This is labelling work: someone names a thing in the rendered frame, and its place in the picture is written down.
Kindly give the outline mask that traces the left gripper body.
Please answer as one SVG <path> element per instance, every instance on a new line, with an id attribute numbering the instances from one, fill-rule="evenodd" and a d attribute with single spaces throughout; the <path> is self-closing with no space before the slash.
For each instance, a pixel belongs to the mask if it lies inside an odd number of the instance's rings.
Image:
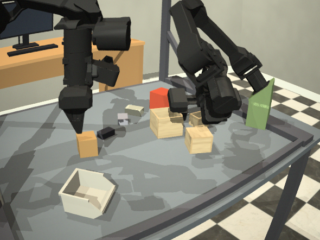
<path id="1" fill-rule="evenodd" d="M 170 88 L 168 90 L 168 101 L 171 112 L 185 112 L 188 105 L 196 104 L 198 98 L 205 93 L 208 93 L 208 89 L 202 85 L 200 88 L 196 88 L 195 95 L 186 95 L 184 88 Z M 234 110 L 239 110 L 242 101 L 237 88 L 234 88 L 236 97 L 238 99 L 238 106 Z"/>

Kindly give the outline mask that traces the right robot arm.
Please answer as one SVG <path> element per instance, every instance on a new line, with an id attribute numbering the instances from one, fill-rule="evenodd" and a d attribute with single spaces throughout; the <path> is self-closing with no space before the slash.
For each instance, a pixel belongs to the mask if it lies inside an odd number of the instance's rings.
<path id="1" fill-rule="evenodd" d="M 17 1 L 8 12 L 2 2 Z M 98 50 L 128 51 L 131 44 L 130 17 L 103 18 L 97 0 L 0 0 L 0 34 L 25 9 L 34 9 L 63 16 L 54 30 L 63 29 L 63 51 L 82 53 L 97 45 Z M 113 57 L 93 59 L 87 63 L 86 84 L 92 80 L 114 87 L 119 67 Z"/>

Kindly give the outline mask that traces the small white block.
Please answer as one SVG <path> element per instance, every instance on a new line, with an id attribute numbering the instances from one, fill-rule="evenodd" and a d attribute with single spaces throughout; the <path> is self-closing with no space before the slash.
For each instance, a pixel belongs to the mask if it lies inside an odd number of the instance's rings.
<path id="1" fill-rule="evenodd" d="M 127 113 L 118 113 L 118 125 L 128 125 Z"/>

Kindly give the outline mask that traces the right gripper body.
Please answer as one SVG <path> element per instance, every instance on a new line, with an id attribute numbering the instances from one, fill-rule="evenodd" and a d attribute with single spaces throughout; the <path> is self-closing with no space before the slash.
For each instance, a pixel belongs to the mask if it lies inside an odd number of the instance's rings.
<path id="1" fill-rule="evenodd" d="M 63 84 L 69 85 L 69 87 L 64 87 L 59 94 L 59 108 L 79 109 L 92 107 L 92 89 L 85 86 L 87 63 L 91 60 L 92 50 L 82 53 L 63 52 L 63 56 Z"/>

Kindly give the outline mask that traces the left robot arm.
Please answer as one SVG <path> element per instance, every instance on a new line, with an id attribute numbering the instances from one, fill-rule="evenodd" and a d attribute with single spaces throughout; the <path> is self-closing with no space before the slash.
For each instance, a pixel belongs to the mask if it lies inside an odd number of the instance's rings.
<path id="1" fill-rule="evenodd" d="M 197 27 L 225 52 L 236 75 L 241 80 L 247 79 L 254 90 L 252 95 L 268 86 L 270 81 L 266 81 L 259 71 L 263 65 L 258 58 L 244 47 L 237 46 L 207 16 L 201 0 L 178 1 L 170 8 L 169 14 L 173 17 L 180 40 L 177 47 L 179 66 L 197 88 L 204 85 L 208 89 L 208 93 L 196 102 L 197 107 L 201 108 L 204 125 L 226 122 L 237 107 L 238 100 L 232 82 L 227 77 L 228 66 L 220 50 L 203 40 Z M 196 77 L 195 73 L 201 69 L 202 73 Z"/>

